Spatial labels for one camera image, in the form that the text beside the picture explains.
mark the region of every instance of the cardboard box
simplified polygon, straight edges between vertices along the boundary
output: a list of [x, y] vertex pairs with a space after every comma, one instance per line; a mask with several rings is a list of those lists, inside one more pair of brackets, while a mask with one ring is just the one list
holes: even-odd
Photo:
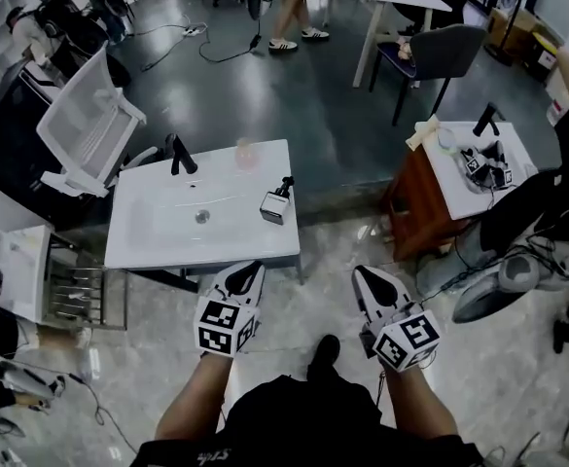
[[[500, 47], [507, 31], [509, 17], [505, 11], [492, 9], [487, 22], [488, 43]], [[517, 13], [516, 22], [514, 22], [507, 38], [507, 43], [505, 43], [505, 52], [513, 57], [524, 57], [531, 49], [533, 31], [545, 32], [545, 28], [544, 24], [535, 16], [524, 9], [520, 9]]]

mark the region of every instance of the fan stand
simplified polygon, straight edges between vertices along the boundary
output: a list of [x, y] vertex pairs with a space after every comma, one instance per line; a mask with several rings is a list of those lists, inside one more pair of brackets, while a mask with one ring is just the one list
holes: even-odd
[[487, 44], [483, 47], [488, 54], [490, 54], [498, 62], [506, 66], [511, 66], [514, 63], [514, 59], [505, 52], [505, 44], [507, 43], [509, 35], [511, 34], [511, 30], [514, 27], [514, 23], [516, 22], [517, 13], [519, 12], [520, 7], [521, 7], [521, 0], [517, 0], [516, 8], [514, 9], [514, 12], [511, 15], [511, 19], [509, 20], [509, 25], [507, 26], [507, 31], [505, 31], [505, 36], [502, 37], [502, 42], [500, 42], [500, 47], [497, 47], [493, 44]]

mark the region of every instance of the floor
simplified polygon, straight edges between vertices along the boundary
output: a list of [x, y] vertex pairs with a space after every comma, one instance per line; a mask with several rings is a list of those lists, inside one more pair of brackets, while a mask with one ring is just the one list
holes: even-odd
[[[308, 1], [317, 25], [325, 4]], [[219, 8], [210, 0], [138, 0], [133, 9], [137, 32], [186, 23], [183, 14], [193, 23], [206, 22], [211, 43], [202, 52], [211, 58], [247, 50], [258, 26], [235, 0], [223, 0]], [[159, 146], [169, 132], [178, 133], [193, 153], [233, 146], [239, 138], [286, 138], [302, 209], [323, 196], [383, 187], [399, 170], [404, 141], [413, 124], [428, 116], [440, 85], [426, 82], [411, 91], [399, 126], [392, 127], [397, 73], [383, 64], [374, 93], [368, 93], [368, 77], [359, 89], [351, 87], [370, 20], [365, 7], [336, 0], [330, 42], [303, 43], [297, 53], [279, 58], [267, 53], [275, 16], [273, 9], [261, 20], [263, 41], [256, 52], [220, 64], [199, 56], [200, 35], [183, 40], [157, 66], [141, 72], [182, 38], [181, 30], [166, 27], [124, 41], [114, 54], [133, 76], [126, 96], [148, 116], [131, 140], [131, 153]], [[299, 38], [299, 31], [292, 28], [290, 37]], [[477, 120], [490, 101], [514, 123], [538, 166], [559, 164], [543, 87], [520, 67], [507, 68], [483, 51], [467, 76], [448, 87], [438, 115]]]
[[[267, 273], [262, 325], [248, 342], [247, 353], [235, 359], [225, 411], [261, 382], [281, 374], [302, 379], [314, 345], [326, 333], [342, 341], [338, 371], [376, 396], [380, 368], [366, 359], [357, 338], [362, 319], [351, 271], [359, 264], [379, 266], [397, 274], [414, 292], [411, 278], [393, 263], [385, 225], [374, 217], [345, 217], [337, 223], [301, 228], [300, 237], [306, 282], [301, 286], [292, 269]], [[210, 277], [202, 278], [202, 291], [209, 283]], [[94, 331], [84, 354], [66, 357], [38, 351], [18, 359], [88, 373], [101, 404], [138, 446], [152, 439], [162, 412], [198, 361], [192, 324], [196, 295], [136, 276], [130, 277], [129, 285], [127, 332]], [[483, 454], [503, 445], [509, 461], [538, 431], [542, 433], [539, 448], [558, 448], [569, 420], [569, 346], [561, 356], [552, 352], [551, 323], [566, 301], [559, 293], [532, 293], [468, 325], [450, 322], [454, 301], [449, 296], [428, 303], [444, 340], [425, 375], [453, 412], [465, 440], [475, 442]], [[379, 407], [382, 421], [392, 424], [385, 391]], [[36, 467], [128, 465], [132, 453], [111, 423], [96, 424], [94, 409], [89, 392], [69, 380], [48, 415], [3, 412], [26, 438], [4, 436], [0, 441], [7, 441], [28, 465]]]

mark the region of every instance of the black faucet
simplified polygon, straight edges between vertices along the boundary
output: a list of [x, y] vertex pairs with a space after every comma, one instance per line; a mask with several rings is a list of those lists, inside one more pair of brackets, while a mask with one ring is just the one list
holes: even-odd
[[180, 169], [178, 162], [181, 162], [183, 166], [185, 166], [187, 174], [194, 174], [197, 171], [197, 164], [187, 151], [185, 144], [182, 143], [176, 134], [171, 133], [167, 138], [169, 137], [173, 137], [172, 148], [174, 150], [174, 159], [171, 162], [171, 174], [174, 176], [178, 174]]

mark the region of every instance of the marble floor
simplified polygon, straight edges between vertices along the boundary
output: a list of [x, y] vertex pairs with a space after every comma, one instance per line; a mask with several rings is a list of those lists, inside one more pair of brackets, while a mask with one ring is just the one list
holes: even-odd
[[[225, 411], [247, 390], [281, 374], [303, 378], [315, 343], [337, 335], [342, 352], [337, 368], [376, 396], [379, 366], [367, 360], [358, 342], [362, 325], [350, 281], [359, 264], [379, 266], [400, 276], [414, 292], [411, 265], [395, 264], [385, 224], [376, 217], [344, 217], [300, 229], [306, 281], [291, 269], [267, 273], [262, 326], [234, 362]], [[210, 277], [202, 278], [202, 289]], [[507, 459], [541, 431], [541, 448], [556, 449], [569, 420], [569, 346], [551, 349], [551, 323], [567, 303], [565, 293], [532, 293], [482, 321], [454, 325], [454, 300], [440, 295], [428, 302], [444, 331], [444, 343], [425, 370], [431, 385], [454, 413], [461, 434], [486, 454], [502, 445]], [[128, 330], [94, 331], [78, 355], [37, 351], [18, 359], [63, 372], [86, 372], [102, 406], [114, 415], [136, 447], [152, 439], [156, 424], [194, 369], [192, 320], [196, 296], [129, 278]], [[44, 378], [53, 375], [40, 371]], [[382, 421], [393, 423], [389, 397], [380, 404]], [[10, 409], [26, 437], [2, 436], [35, 466], [129, 465], [133, 453], [111, 422], [94, 420], [89, 391], [68, 379], [63, 396], [48, 412]]]

